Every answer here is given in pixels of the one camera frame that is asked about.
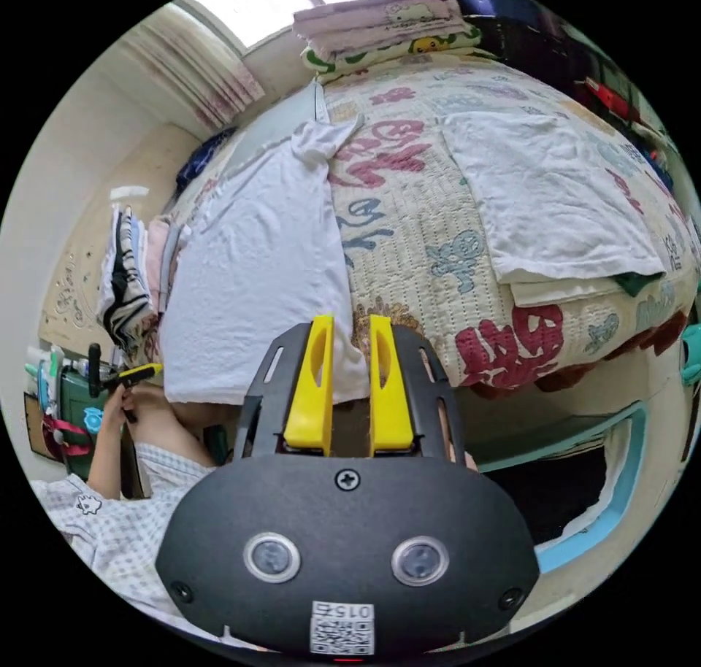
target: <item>person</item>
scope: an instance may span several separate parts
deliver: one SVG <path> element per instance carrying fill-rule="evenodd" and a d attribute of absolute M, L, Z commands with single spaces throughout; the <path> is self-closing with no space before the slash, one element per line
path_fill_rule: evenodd
<path fill-rule="evenodd" d="M 135 423 L 125 412 L 133 411 Z M 161 540 L 183 496 L 216 465 L 196 432 L 234 416 L 225 404 L 176 404 L 148 383 L 123 386 L 107 399 L 88 481 L 71 474 L 31 486 L 49 518 L 86 565 L 122 599 L 145 614 L 212 641 L 261 649 L 230 636 L 214 636 L 186 621 L 156 572 Z M 447 423 L 441 410 L 447 446 Z M 129 427 L 150 496 L 126 500 L 120 492 L 122 427 Z M 455 457 L 450 450 L 451 459 Z M 467 465 L 477 469 L 466 454 Z"/>

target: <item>curtain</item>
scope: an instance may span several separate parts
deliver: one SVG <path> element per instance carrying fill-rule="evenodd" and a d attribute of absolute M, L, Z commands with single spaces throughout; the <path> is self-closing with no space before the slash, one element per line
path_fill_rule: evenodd
<path fill-rule="evenodd" d="M 116 46 L 171 105 L 184 106 L 211 132 L 265 95 L 231 46 L 174 4 L 157 10 Z"/>

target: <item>red strap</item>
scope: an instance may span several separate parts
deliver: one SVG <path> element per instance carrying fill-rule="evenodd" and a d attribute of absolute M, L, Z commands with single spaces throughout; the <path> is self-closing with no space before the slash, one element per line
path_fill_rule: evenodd
<path fill-rule="evenodd" d="M 76 455 L 87 455 L 92 451 L 92 439 L 87 431 L 81 429 L 78 426 L 71 424 L 68 421 L 63 421 L 62 419 L 54 419 L 49 415 L 44 415 L 44 420 L 42 421 L 44 428 L 44 443 L 46 447 L 51 451 L 55 458 L 62 458 L 63 456 L 73 457 Z M 84 436 L 90 442 L 89 445 L 79 445 L 79 444 L 68 444 L 63 443 L 59 445 L 56 439 L 53 437 L 54 431 L 69 431 L 70 433 L 77 433 L 79 436 Z"/>

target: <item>pillow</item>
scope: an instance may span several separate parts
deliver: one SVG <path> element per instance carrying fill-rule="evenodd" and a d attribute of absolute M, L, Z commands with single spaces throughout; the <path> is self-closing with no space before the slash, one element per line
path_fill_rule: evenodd
<path fill-rule="evenodd" d="M 424 35 L 397 45 L 378 47 L 360 54 L 338 58 L 322 59 L 311 47 L 302 52 L 302 62 L 318 74 L 336 74 L 343 76 L 360 69 L 366 69 L 374 63 L 382 63 L 412 54 L 431 54 L 450 49 L 477 47 L 482 40 L 482 33 L 474 25 L 466 23 L 466 31 L 453 34 Z"/>

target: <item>pink blanket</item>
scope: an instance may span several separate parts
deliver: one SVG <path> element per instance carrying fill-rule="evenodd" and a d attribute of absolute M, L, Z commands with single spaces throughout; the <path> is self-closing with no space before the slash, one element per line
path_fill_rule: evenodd
<path fill-rule="evenodd" d="M 391 47 L 421 37 L 467 33 L 463 20 L 429 20 L 418 23 L 398 23 L 396 27 L 365 27 L 344 32 L 328 32 L 310 37 L 307 42 L 323 61 L 333 63 L 338 58 L 351 57 L 381 47 Z"/>
<path fill-rule="evenodd" d="M 451 0 L 358 0 L 321 5 L 294 14 L 293 31 L 309 39 L 330 32 L 447 20 L 458 16 Z"/>

